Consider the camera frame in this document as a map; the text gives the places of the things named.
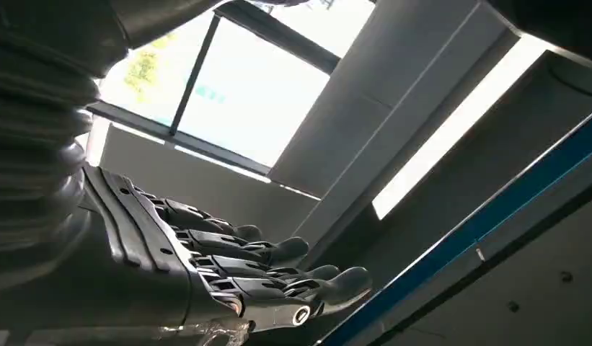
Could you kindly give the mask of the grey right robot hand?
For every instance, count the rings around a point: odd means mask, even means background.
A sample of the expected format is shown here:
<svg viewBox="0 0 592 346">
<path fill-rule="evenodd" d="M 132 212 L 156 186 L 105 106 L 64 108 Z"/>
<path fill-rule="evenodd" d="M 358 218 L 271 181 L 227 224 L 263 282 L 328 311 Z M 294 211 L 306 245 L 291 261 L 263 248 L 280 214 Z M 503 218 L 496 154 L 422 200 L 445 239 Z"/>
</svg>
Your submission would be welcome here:
<svg viewBox="0 0 592 346">
<path fill-rule="evenodd" d="M 363 267 L 291 266 L 308 251 L 90 165 L 1 189 L 0 345 L 241 345 L 370 291 Z"/>
</svg>

